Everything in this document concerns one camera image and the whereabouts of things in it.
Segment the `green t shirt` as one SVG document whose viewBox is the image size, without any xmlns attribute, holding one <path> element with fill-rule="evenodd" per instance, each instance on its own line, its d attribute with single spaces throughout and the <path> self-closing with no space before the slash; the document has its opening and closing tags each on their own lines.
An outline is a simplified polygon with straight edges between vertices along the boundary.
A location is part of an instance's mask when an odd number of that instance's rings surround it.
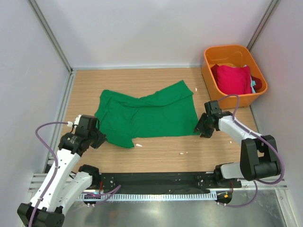
<svg viewBox="0 0 303 227">
<path fill-rule="evenodd" d="M 141 98 L 104 90 L 95 116 L 107 141 L 123 148 L 133 148 L 135 138 L 194 135 L 193 94 L 182 80 Z"/>
</svg>

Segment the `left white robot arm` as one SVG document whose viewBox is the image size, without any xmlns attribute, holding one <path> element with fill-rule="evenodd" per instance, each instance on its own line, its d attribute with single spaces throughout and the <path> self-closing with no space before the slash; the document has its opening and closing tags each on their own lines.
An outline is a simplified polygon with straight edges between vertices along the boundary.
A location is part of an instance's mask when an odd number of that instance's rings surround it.
<svg viewBox="0 0 303 227">
<path fill-rule="evenodd" d="M 74 166 L 88 148 L 99 148 L 106 135 L 99 130 L 99 120 L 90 115 L 79 115 L 68 126 L 73 130 L 63 135 L 54 163 L 42 185 L 29 203 L 21 203 L 17 214 L 26 227 L 61 227 L 65 215 L 76 199 L 87 188 L 100 185 L 99 169 L 82 165 L 74 178 L 67 182 Z"/>
</svg>

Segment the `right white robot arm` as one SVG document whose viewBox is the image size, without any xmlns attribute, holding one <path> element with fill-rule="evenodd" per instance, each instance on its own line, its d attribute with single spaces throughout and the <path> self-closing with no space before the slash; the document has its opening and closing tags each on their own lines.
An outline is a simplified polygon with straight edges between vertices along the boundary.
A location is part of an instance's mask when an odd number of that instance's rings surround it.
<svg viewBox="0 0 303 227">
<path fill-rule="evenodd" d="M 213 181 L 218 187 L 225 187 L 231 179 L 247 181 L 261 180 L 272 176 L 282 176 L 283 169 L 277 155 L 276 141 L 271 135 L 263 136 L 239 122 L 233 113 L 223 111 L 219 102 L 204 104 L 194 132 L 200 137 L 210 138 L 215 131 L 229 135 L 240 146 L 240 161 L 217 165 Z"/>
</svg>

